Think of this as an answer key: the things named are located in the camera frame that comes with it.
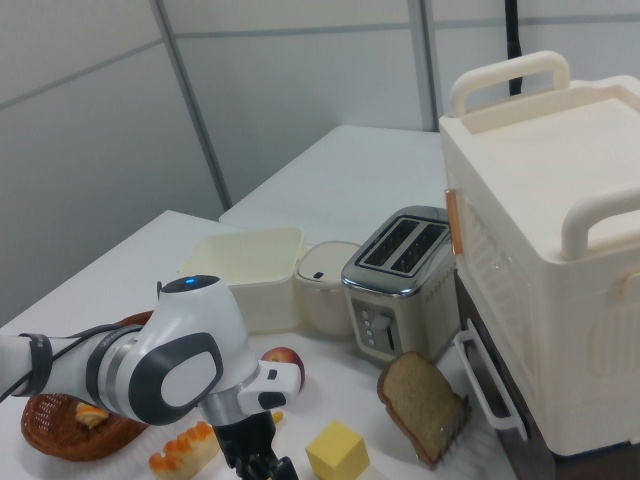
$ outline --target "white table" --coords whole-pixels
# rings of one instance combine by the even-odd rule
[[[216,222],[165,212],[8,323],[0,334],[41,332],[64,336],[150,310],[156,302],[156,281],[174,279],[181,260],[201,238],[234,230]],[[285,411],[273,444],[276,454],[291,457],[301,479],[315,478],[304,447],[333,419],[365,439],[371,465],[360,480],[515,478],[473,397],[470,425],[445,461],[435,471],[429,471],[417,460],[410,442],[377,398],[380,369],[358,353],[353,341],[328,340],[311,331],[300,331],[255,336],[251,345],[259,354],[274,346],[289,346],[305,362],[305,387],[297,402]],[[451,349],[438,366],[457,392],[471,391]],[[130,445],[103,460],[75,464],[42,455],[24,441],[20,417],[25,403],[25,399],[11,397],[0,405],[2,478],[152,479],[146,466],[149,456],[201,418],[194,410],[173,425],[149,427]],[[219,454],[195,478],[237,477]]]
[[[337,127],[220,217],[245,230],[300,226],[311,245],[358,244],[401,208],[444,208],[440,135]]]

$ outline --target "toaster knob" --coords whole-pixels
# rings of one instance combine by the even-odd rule
[[[375,332],[384,332],[391,326],[391,319],[385,315],[378,314],[371,323],[371,330]]]

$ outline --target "butter block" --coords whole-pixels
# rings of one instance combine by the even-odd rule
[[[305,450],[313,473],[321,480],[355,480],[369,465],[363,438],[337,420]]]

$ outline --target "drawer handle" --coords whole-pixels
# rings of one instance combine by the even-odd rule
[[[469,377],[469,381],[471,382],[473,391],[476,393],[476,396],[480,401],[480,407],[482,407],[482,411],[484,412],[485,417],[487,417],[489,425],[491,425],[496,430],[509,430],[511,428],[517,428],[522,439],[527,440],[527,431],[524,428],[524,423],[522,422],[522,418],[520,418],[520,414],[518,413],[518,410],[516,409],[516,406],[513,403],[513,400],[511,399],[507,388],[504,386],[504,383],[502,382],[502,379],[500,378],[496,367],[493,365],[493,362],[491,361],[489,353],[482,343],[482,340],[480,340],[480,336],[478,335],[478,331],[473,325],[473,322],[471,322],[470,320],[467,320],[467,322],[469,330],[462,330],[461,332],[459,332],[453,339],[453,342],[456,345],[458,355],[460,355],[460,360],[462,360],[462,364],[464,365],[464,369],[467,372],[467,376]],[[473,369],[471,368],[471,364],[469,363],[467,354],[464,351],[465,342],[473,342],[478,348],[478,353],[480,353],[482,361],[487,367],[487,370],[489,370],[491,378],[496,384],[496,387],[498,387],[498,391],[502,396],[502,400],[509,410],[510,415],[508,417],[496,417],[491,411],[491,407],[489,406],[487,397],[482,391],[482,388],[480,388],[478,378],[476,377],[476,374],[473,373]]]
[[[477,90],[490,87],[513,78],[524,77],[534,73],[553,72],[553,88],[565,90],[569,88],[571,75],[569,64],[556,52],[542,51],[503,62],[476,68],[463,73],[451,87],[451,118],[462,117],[467,112],[465,100]]]
[[[622,186],[576,202],[562,222],[562,256],[578,260],[587,254],[589,229],[608,217],[640,210],[640,186]]]

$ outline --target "apple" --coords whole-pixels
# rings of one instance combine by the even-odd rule
[[[266,360],[268,362],[295,363],[298,365],[298,368],[300,369],[300,390],[302,390],[304,385],[304,363],[302,363],[300,355],[298,355],[295,350],[288,347],[272,348],[262,355],[260,360]]]

